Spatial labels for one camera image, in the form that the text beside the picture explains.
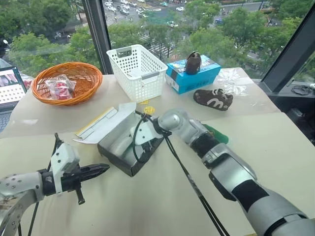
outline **white table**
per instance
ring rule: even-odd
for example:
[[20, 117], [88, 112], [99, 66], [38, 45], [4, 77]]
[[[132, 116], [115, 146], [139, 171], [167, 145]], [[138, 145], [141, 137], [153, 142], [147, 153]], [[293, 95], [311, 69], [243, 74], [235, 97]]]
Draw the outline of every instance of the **white table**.
[[[137, 109], [143, 111], [144, 107], [155, 108], [154, 115], [159, 116], [171, 108], [181, 107], [189, 111], [199, 120], [211, 120], [222, 117], [238, 115], [258, 115], [280, 112], [268, 96], [252, 82], [241, 68], [237, 73], [247, 86], [247, 96], [235, 96], [231, 107], [226, 112], [217, 111], [197, 104], [193, 100], [193, 91], [178, 95], [169, 85], [163, 87], [162, 96], [153, 98], [148, 104], [138, 105]], [[203, 87], [203, 89], [222, 88], [219, 81]], [[26, 96], [18, 103], [10, 117], [10, 122], [1, 137], [30, 136], [52, 134], [54, 132], [74, 132], [88, 124], [95, 117], [111, 106], [117, 107], [119, 103], [130, 102], [130, 99], [121, 89], [113, 75], [104, 76], [103, 83], [91, 100], [76, 106], [52, 106], [41, 103], [28, 91]]]
[[[230, 138], [228, 145], [254, 168], [263, 185], [283, 194], [309, 217], [315, 217], [315, 148], [255, 84], [249, 84], [248, 89], [249, 96], [236, 97], [228, 112], [200, 106], [193, 102], [193, 92], [178, 96], [168, 86], [161, 97], [139, 105], [138, 109], [154, 106], [155, 114], [159, 115], [169, 108], [186, 108], [226, 134]], [[78, 148], [81, 166], [108, 163], [99, 155], [96, 145], [73, 142], [73, 131], [107, 107], [128, 101], [112, 76], [105, 76], [91, 101], [78, 106], [45, 105], [28, 93], [1, 133], [1, 176], [46, 168], [54, 132], [59, 132], [63, 140]], [[249, 105], [252, 102], [264, 105]], [[224, 199], [213, 186], [208, 178], [209, 171], [199, 157], [177, 137], [171, 140], [230, 234], [253, 233], [240, 206]], [[103, 175], [83, 182], [82, 192], [86, 203], [81, 206], [74, 192], [45, 198], [40, 203], [32, 235], [218, 235], [165, 143], [136, 176], [129, 177], [111, 165]], [[33, 206], [22, 219], [24, 235], [32, 210]]]

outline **green object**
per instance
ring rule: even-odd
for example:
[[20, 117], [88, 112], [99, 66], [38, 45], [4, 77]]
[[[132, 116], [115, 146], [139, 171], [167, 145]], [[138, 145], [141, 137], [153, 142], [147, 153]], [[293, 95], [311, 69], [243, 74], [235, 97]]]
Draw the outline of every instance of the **green object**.
[[228, 143], [228, 136], [222, 134], [221, 132], [217, 131], [215, 128], [208, 126], [207, 124], [202, 124], [207, 128], [209, 133], [215, 137], [220, 143], [227, 144]]

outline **red packaged item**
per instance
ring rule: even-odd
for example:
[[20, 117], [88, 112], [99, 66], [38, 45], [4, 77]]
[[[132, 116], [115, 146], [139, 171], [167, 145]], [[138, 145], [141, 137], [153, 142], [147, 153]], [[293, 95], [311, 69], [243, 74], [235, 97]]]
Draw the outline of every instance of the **red packaged item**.
[[73, 98], [76, 82], [69, 80], [66, 75], [59, 75], [55, 78], [46, 80], [45, 83], [49, 89], [51, 99], [66, 100]]

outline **wicker basket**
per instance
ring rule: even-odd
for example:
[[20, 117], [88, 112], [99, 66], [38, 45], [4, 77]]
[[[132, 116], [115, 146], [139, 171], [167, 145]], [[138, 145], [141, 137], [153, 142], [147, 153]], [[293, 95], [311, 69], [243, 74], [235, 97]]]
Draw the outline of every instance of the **wicker basket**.
[[[52, 100], [46, 80], [65, 74], [76, 81], [73, 98]], [[103, 75], [95, 66], [83, 62], [68, 62], [50, 67], [37, 75], [32, 83], [33, 95], [41, 102], [52, 105], [75, 105], [89, 100], [102, 83]]]

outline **blue cardboard box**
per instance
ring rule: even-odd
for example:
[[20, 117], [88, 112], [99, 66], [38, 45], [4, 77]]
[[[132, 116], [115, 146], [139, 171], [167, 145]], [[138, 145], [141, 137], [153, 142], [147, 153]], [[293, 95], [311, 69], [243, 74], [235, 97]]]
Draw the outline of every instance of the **blue cardboard box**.
[[168, 63], [166, 81], [178, 93], [188, 92], [193, 89], [213, 83], [221, 70], [221, 66], [205, 55], [201, 55], [200, 71], [195, 75], [185, 72], [186, 60]]

